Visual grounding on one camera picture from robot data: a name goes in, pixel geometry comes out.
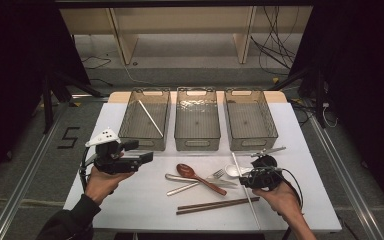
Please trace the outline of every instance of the transparent gray storage bin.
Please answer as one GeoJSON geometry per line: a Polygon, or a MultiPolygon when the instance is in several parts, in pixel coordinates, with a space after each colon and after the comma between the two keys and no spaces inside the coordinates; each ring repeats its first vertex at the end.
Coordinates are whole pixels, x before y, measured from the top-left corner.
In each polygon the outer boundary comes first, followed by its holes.
{"type": "Polygon", "coordinates": [[[122,142],[139,140],[139,150],[164,151],[167,141],[170,107],[169,88],[133,89],[118,134],[120,140],[122,142]],[[163,136],[161,136],[139,100],[163,136]]]}
{"type": "Polygon", "coordinates": [[[177,151],[216,151],[220,122],[214,87],[179,87],[174,138],[177,151]]]}
{"type": "Polygon", "coordinates": [[[231,151],[273,147],[278,133],[262,89],[226,89],[223,105],[231,151]]]}

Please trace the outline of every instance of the hand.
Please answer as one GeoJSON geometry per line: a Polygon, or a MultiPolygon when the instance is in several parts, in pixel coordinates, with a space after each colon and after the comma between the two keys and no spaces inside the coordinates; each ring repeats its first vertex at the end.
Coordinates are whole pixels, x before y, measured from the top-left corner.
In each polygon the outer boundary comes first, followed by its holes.
{"type": "Polygon", "coordinates": [[[285,182],[281,182],[272,191],[253,189],[252,192],[263,197],[270,204],[273,211],[278,212],[283,217],[297,239],[316,239],[301,213],[301,207],[294,191],[285,182]]]}
{"type": "Polygon", "coordinates": [[[100,172],[95,166],[93,166],[86,186],[85,194],[96,204],[101,205],[104,199],[118,187],[119,182],[129,178],[133,174],[134,172],[110,175],[105,172],[100,172]]]}

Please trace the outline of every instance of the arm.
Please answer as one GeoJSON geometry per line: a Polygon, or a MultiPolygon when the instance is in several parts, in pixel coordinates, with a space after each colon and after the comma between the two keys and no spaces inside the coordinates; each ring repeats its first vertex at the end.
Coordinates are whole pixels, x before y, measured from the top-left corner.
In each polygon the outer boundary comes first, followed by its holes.
{"type": "Polygon", "coordinates": [[[90,178],[83,194],[72,210],[61,210],[53,215],[43,226],[36,239],[68,239],[80,236],[92,239],[92,220],[101,209],[99,205],[118,187],[118,183],[133,173],[109,175],[92,167],[90,178]]]}
{"type": "Polygon", "coordinates": [[[273,191],[253,189],[252,192],[263,197],[272,209],[282,216],[297,239],[316,239],[301,213],[301,208],[294,192],[286,183],[280,183],[273,191]]]}

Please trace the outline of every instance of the black sleeve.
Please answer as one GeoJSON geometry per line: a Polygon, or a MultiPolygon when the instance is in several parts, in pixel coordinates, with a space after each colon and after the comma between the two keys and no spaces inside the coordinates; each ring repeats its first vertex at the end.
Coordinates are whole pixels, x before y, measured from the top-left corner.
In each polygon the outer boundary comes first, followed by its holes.
{"type": "Polygon", "coordinates": [[[92,220],[100,211],[99,206],[83,194],[71,211],[61,210],[55,213],[45,223],[36,239],[92,239],[92,220]]]}

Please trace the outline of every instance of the brown wooden chopstick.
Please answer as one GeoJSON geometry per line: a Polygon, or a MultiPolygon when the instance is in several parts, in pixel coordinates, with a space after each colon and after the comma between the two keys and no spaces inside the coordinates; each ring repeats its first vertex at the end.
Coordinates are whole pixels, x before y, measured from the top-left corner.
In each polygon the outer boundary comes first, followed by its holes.
{"type": "MultiPolygon", "coordinates": [[[[259,199],[260,199],[259,197],[250,198],[251,202],[258,201],[259,199]]],[[[212,202],[212,203],[179,206],[177,208],[178,211],[176,212],[176,215],[193,213],[193,212],[200,212],[200,211],[211,210],[211,209],[222,208],[222,207],[229,207],[229,206],[233,206],[233,205],[237,205],[237,204],[243,204],[243,203],[248,203],[248,198],[229,200],[229,201],[221,201],[221,202],[212,202]]]]}

